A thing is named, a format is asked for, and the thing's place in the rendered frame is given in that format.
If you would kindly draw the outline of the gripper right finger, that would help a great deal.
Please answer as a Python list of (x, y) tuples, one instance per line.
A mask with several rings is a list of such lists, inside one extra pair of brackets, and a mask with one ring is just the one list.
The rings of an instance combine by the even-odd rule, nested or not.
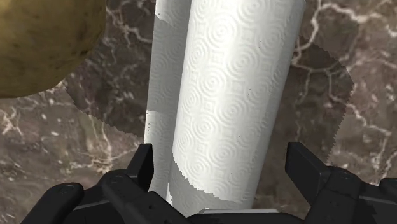
[(310, 205), (304, 224), (397, 224), (397, 178), (366, 183), (299, 142), (288, 143), (285, 171)]

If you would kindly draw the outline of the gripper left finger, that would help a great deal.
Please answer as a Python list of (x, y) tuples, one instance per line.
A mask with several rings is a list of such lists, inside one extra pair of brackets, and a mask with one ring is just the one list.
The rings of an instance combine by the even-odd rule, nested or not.
[[(125, 171), (107, 172), (100, 187), (124, 224), (190, 224), (159, 194), (148, 190), (152, 177), (153, 147), (141, 144)], [(41, 196), (20, 224), (63, 224), (83, 197), (84, 189), (79, 183), (55, 185)]]

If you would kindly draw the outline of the white paper towel roll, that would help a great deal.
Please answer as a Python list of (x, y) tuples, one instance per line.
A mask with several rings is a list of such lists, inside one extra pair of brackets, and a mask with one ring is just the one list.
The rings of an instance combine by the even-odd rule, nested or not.
[(305, 0), (155, 0), (150, 188), (185, 216), (249, 209)]

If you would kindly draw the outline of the brown potato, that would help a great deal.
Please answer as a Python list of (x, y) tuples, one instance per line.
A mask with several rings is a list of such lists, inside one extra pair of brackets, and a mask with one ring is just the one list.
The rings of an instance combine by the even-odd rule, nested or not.
[(60, 83), (95, 48), (107, 0), (0, 0), (0, 99)]

